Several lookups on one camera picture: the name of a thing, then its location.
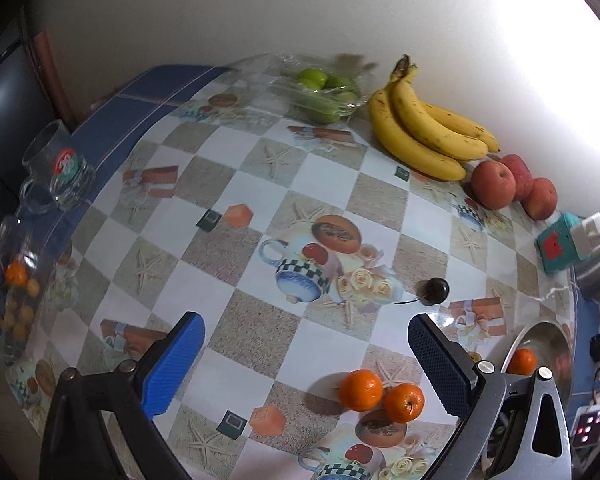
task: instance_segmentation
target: metal bowl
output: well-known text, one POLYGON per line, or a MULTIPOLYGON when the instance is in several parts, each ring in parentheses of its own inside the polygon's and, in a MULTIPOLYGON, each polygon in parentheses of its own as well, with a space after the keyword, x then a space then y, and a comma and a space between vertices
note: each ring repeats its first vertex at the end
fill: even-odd
POLYGON ((548 367, 554 374, 563 409, 567 409, 571 394, 571 352, 567 337, 558 323, 551 319, 540 319, 525 326, 513 342, 502 365, 507 370, 513 352, 518 348, 528 348, 538 358, 538 366, 548 367))

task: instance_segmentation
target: banana stem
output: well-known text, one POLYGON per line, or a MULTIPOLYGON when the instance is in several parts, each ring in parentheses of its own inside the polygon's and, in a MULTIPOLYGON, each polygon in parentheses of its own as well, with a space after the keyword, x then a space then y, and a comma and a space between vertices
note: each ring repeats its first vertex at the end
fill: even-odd
POLYGON ((407 82, 411 82, 418 71, 417 65, 411 63, 411 58, 408 54, 404 54, 395 64, 394 71, 391 72, 390 82, 398 81, 405 78, 407 82))

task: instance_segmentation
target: clear plastic packaging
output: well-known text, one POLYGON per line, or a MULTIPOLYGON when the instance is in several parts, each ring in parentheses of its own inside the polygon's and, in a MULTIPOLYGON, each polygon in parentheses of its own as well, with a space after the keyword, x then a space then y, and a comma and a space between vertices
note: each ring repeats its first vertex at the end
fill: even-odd
POLYGON ((0 366, 9 366, 24 353, 31 327, 44 298, 54 261, 17 219, 7 216, 0 226, 0 366), (9 265, 21 266, 26 282, 7 283, 9 265))
POLYGON ((265 54, 235 63, 235 87, 245 86, 250 105, 316 124, 347 123, 372 91, 372 77, 320 57, 265 54))

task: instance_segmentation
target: bunch of bananas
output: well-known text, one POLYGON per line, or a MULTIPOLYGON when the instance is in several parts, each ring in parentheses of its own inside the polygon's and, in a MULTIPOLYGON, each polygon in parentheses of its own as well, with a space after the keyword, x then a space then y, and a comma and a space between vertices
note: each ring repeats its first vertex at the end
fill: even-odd
POLYGON ((477 160, 499 152, 495 137, 459 114, 421 102, 411 87, 417 67, 404 56, 388 85, 368 103, 374 133, 396 158, 440 180, 462 180, 459 160, 477 160))

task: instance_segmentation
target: glass cup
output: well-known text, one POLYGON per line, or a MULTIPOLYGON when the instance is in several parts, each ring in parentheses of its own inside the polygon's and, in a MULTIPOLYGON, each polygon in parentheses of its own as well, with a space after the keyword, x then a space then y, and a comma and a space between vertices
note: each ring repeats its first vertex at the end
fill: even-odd
POLYGON ((61 120, 50 122, 33 139, 22 157, 29 178, 20 186, 20 201, 42 214, 58 208, 68 211, 80 204, 93 185, 95 170, 72 147, 61 120))

